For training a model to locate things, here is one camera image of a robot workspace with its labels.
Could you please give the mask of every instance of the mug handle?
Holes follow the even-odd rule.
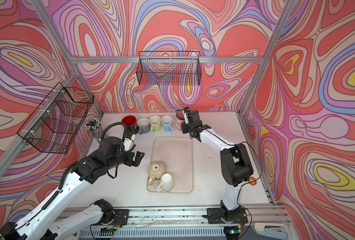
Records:
[[[159,186],[156,188],[156,192],[160,192],[161,191],[161,186],[163,185],[162,182],[160,182]]]
[[[148,186],[151,186],[154,181],[155,181],[155,177],[148,177],[147,185],[148,185]]]

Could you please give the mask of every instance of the colorful psychedelic wall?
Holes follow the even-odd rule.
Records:
[[[298,3],[243,117],[299,238],[355,239],[355,1]]]
[[[69,72],[29,1],[0,1],[0,156]],[[88,118],[95,115],[91,109]],[[64,168],[79,159],[88,140],[88,133],[79,131],[65,155],[40,153],[27,145],[0,179],[0,227],[16,222],[55,189]]]
[[[280,0],[46,1],[75,56],[137,56],[197,50],[262,56]],[[103,111],[238,110],[256,64],[202,64],[200,86],[139,86],[137,64],[79,64]]]

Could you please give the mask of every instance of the beige tray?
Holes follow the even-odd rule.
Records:
[[[161,162],[166,173],[172,175],[174,185],[171,191],[159,193],[188,194],[194,189],[192,139],[188,137],[157,137],[155,138],[151,164]],[[160,180],[154,181],[147,190],[156,192]]]

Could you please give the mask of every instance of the robotic arm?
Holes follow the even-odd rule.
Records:
[[[122,139],[117,137],[104,138],[107,130],[116,125],[123,125]],[[135,153],[133,139],[135,136],[126,131],[127,126],[122,122],[109,125],[100,139],[99,149],[89,156],[71,164],[64,172],[59,187],[44,199],[34,210],[16,223],[8,222],[0,229],[5,240],[63,240],[80,229],[91,224],[101,223],[110,225],[115,212],[111,204],[100,199],[89,208],[69,218],[54,222],[61,212],[86,188],[106,173],[115,178],[120,164],[137,167],[144,153]],[[115,176],[108,170],[116,167]]]
[[[227,182],[220,208],[223,221],[231,222],[236,215],[242,212],[242,208],[238,204],[241,183],[247,182],[253,174],[247,147],[242,143],[229,142],[216,134],[210,126],[203,125],[198,111],[191,111],[189,108],[184,108],[183,111],[185,122],[181,124],[182,132],[189,133],[191,138],[196,138],[213,150],[220,152],[222,175]]]

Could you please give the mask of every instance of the pink mug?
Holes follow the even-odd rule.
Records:
[[[181,131],[181,124],[183,122],[184,122],[184,112],[183,112],[183,110],[177,111],[177,113],[176,113],[176,121],[175,121],[176,130]]]

